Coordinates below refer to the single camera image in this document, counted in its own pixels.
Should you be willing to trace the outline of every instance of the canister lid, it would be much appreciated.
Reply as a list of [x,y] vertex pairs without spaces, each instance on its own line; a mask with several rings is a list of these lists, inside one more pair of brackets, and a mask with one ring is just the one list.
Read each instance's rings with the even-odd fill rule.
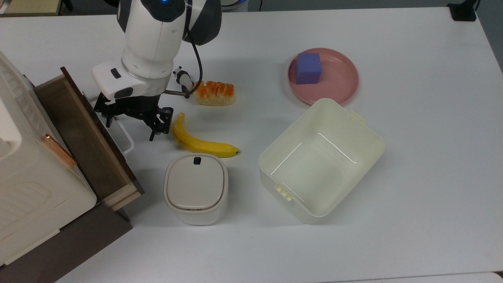
[[216,159],[189,154],[172,163],[165,189],[174,207],[204,210],[220,201],[224,186],[224,168]]

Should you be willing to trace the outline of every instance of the small white canister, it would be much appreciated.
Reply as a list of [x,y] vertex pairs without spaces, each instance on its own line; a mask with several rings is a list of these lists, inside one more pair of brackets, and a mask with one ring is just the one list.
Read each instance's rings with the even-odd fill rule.
[[215,223],[225,212],[227,195],[227,168],[216,156],[184,154],[167,168],[164,200],[187,224]]

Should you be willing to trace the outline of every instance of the white container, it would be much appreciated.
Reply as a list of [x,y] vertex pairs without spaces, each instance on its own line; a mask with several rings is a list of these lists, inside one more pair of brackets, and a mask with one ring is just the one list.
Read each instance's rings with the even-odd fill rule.
[[260,155],[261,181],[300,221],[313,224],[339,204],[383,153],[378,134],[324,98]]
[[43,142],[46,134],[65,147],[27,79],[0,52],[0,265],[96,204],[77,166],[69,168]]
[[164,200],[187,224],[215,223],[227,207],[227,192],[227,168],[216,156],[184,154],[167,168]]

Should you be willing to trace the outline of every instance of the gray floor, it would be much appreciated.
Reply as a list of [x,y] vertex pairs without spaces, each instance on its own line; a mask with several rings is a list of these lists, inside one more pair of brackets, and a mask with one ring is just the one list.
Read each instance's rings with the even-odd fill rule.
[[[117,9],[103,0],[71,0],[72,12],[65,15],[115,14]],[[368,9],[406,7],[445,7],[463,0],[263,0],[262,11]],[[250,0],[248,10],[259,10],[260,0]],[[503,69],[503,0],[481,0],[477,14],[492,46],[499,67]]]

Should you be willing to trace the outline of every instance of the black button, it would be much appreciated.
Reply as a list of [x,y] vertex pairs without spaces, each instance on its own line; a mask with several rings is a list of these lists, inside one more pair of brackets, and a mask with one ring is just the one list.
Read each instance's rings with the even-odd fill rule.
[[125,88],[123,90],[119,90],[118,92],[116,92],[114,98],[115,99],[124,98],[131,96],[132,94],[133,94],[133,88]]
[[176,16],[175,10],[172,8],[153,6],[152,8],[150,8],[150,11],[155,17],[161,19],[162,21],[171,22],[172,20],[174,20],[174,17]]
[[110,72],[112,72],[112,75],[114,75],[114,78],[116,79],[121,77],[121,74],[119,74],[119,71],[117,71],[116,68],[111,69]]

